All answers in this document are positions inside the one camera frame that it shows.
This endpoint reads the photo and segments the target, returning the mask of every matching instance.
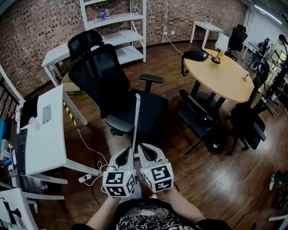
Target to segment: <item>black backpack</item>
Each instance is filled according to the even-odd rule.
[[[185,77],[189,73],[189,70],[186,70],[184,72],[184,58],[191,59],[194,61],[205,61],[209,57],[209,55],[210,54],[208,54],[205,50],[201,48],[186,51],[182,56],[182,66],[181,66],[182,75]]]

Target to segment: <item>lamp shade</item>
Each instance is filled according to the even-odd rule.
[[[226,52],[228,48],[228,43],[229,37],[224,34],[220,34],[218,40],[216,41],[215,47]]]

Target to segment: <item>black t-shirt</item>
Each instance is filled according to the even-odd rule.
[[[171,205],[158,199],[136,199],[121,203],[109,230],[231,230],[224,221],[202,220],[196,224],[178,216]],[[91,230],[76,224],[72,230]]]

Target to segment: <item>table lamp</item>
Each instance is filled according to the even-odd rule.
[[[229,37],[224,35],[224,34],[220,34],[218,37],[218,40],[216,41],[215,47],[217,49],[219,49],[218,55],[217,57],[212,57],[211,60],[217,64],[220,64],[220,58],[219,58],[219,54],[221,51],[226,52],[227,48],[228,48],[228,43],[229,43]]]

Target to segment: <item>power strip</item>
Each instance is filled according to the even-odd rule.
[[[85,176],[83,176],[83,177],[80,177],[79,179],[78,179],[78,181],[80,182],[80,183],[83,183],[83,182],[85,182],[85,181],[87,181],[87,180],[89,180],[89,179],[91,179],[92,178],[92,175],[89,173],[89,174],[86,174]]]

